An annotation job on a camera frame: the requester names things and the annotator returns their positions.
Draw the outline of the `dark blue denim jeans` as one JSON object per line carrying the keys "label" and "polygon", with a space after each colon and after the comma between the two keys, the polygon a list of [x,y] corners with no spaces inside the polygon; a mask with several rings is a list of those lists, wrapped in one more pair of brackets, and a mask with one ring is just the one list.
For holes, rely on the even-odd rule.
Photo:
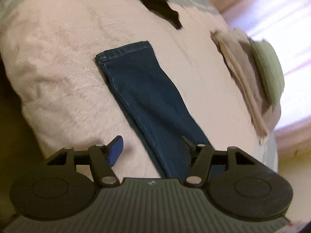
{"label": "dark blue denim jeans", "polygon": [[105,50],[95,62],[160,176],[184,181],[191,158],[181,137],[194,144],[209,145],[210,141],[161,69],[151,44],[137,42]]}

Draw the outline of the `green checked pillow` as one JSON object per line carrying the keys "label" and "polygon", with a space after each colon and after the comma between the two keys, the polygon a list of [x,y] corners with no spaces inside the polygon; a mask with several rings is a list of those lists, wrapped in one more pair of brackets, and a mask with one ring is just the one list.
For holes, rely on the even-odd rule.
{"label": "green checked pillow", "polygon": [[253,49],[253,57],[259,71],[266,96],[272,106],[280,103],[285,87],[285,79],[278,56],[273,46],[265,40],[248,38]]}

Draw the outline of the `folded beige blanket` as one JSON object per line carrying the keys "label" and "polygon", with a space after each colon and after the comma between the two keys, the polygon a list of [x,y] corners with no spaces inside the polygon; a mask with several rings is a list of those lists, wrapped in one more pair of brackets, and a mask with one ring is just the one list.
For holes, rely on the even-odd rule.
{"label": "folded beige blanket", "polygon": [[272,104],[265,91],[253,41],[238,28],[212,32],[211,39],[242,93],[259,143],[264,144],[280,119],[281,107],[279,103]]}

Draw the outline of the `pink grey bedspread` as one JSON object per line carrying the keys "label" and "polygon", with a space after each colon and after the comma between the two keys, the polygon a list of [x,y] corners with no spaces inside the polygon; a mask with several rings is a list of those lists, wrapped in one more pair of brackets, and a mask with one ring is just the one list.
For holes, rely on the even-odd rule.
{"label": "pink grey bedspread", "polygon": [[276,170],[212,40],[229,27],[209,0],[170,0],[175,29],[140,0],[1,0],[1,57],[44,156],[117,135],[119,178],[189,171],[182,137],[236,146]]}

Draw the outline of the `pink sheer curtain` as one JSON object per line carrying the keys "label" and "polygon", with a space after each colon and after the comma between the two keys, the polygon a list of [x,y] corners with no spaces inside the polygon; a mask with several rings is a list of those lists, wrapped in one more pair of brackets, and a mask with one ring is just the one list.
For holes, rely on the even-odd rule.
{"label": "pink sheer curtain", "polygon": [[281,105],[280,159],[310,152],[310,0],[210,0],[252,45],[264,89]]}

